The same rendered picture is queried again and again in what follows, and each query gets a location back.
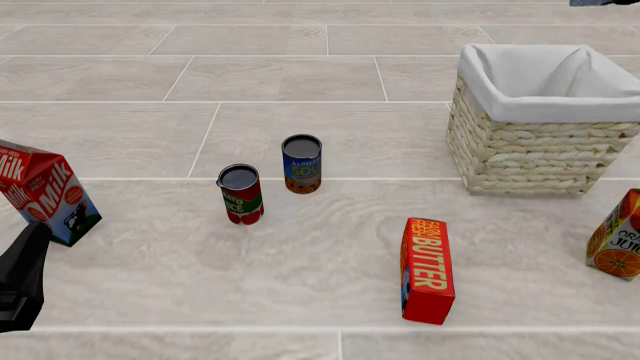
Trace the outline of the red butter box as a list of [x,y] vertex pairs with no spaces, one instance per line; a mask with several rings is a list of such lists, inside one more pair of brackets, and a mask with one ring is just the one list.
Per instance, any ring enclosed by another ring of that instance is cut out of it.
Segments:
[[405,320],[441,325],[455,289],[446,223],[409,218],[400,248],[401,311]]

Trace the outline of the orange juice carton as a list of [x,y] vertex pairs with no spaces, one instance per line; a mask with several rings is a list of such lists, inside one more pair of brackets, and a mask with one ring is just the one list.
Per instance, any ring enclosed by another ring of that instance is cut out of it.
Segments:
[[587,243],[586,266],[633,281],[640,275],[640,189],[632,188]]

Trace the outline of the dark object at wall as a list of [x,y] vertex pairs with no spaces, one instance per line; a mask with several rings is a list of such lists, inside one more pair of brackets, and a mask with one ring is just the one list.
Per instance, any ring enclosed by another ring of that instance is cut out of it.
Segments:
[[633,5],[636,3],[640,3],[640,0],[569,0],[571,7]]

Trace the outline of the woven basket with white liner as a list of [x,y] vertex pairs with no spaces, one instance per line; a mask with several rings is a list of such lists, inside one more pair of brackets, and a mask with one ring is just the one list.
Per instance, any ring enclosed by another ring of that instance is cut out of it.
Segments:
[[640,134],[640,80],[584,45],[467,44],[446,140],[472,194],[584,194]]

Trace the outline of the blue alphabet soup tin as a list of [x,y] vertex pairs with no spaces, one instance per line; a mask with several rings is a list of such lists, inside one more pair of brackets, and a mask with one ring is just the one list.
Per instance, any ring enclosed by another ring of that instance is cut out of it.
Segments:
[[282,145],[286,188],[295,194],[310,194],[321,185],[321,141],[309,134],[286,138]]

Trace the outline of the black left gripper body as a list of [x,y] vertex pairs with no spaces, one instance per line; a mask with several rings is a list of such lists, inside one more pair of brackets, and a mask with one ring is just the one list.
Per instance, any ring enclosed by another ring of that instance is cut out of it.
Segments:
[[41,279],[21,285],[0,282],[0,332],[29,331],[43,304]]

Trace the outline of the red and white milk carton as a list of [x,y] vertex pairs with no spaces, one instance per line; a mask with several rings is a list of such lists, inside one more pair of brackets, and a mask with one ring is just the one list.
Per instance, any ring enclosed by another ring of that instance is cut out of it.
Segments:
[[63,155],[0,140],[0,193],[52,241],[75,245],[102,217]]

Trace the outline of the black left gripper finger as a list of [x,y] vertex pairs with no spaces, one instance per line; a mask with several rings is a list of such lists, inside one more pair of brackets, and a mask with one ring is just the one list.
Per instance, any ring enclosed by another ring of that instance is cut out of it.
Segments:
[[31,221],[0,255],[0,287],[41,292],[44,263],[52,232],[47,224]]

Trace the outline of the tomato sauce tin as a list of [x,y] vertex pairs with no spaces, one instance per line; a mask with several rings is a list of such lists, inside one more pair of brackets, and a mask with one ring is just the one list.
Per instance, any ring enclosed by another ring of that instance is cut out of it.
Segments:
[[251,225],[264,215],[258,171],[248,164],[233,164],[221,170],[216,185],[221,189],[229,220]]

